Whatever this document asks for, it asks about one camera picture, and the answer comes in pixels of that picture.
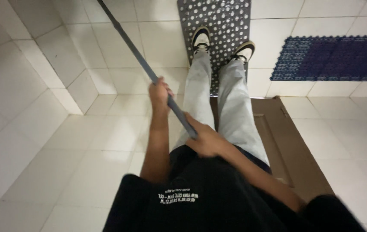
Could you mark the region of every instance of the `sneaker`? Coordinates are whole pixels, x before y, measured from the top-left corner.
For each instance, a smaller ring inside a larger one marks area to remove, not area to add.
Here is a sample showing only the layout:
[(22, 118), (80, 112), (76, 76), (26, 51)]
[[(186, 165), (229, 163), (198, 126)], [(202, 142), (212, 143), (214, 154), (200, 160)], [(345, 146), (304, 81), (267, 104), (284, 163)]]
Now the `sneaker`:
[(248, 63), (255, 51), (255, 44), (252, 41), (241, 44), (232, 55), (232, 60), (240, 60), (244, 64)]
[(208, 52), (210, 46), (209, 30), (205, 26), (196, 29), (192, 37), (192, 48), (194, 54), (198, 52)]

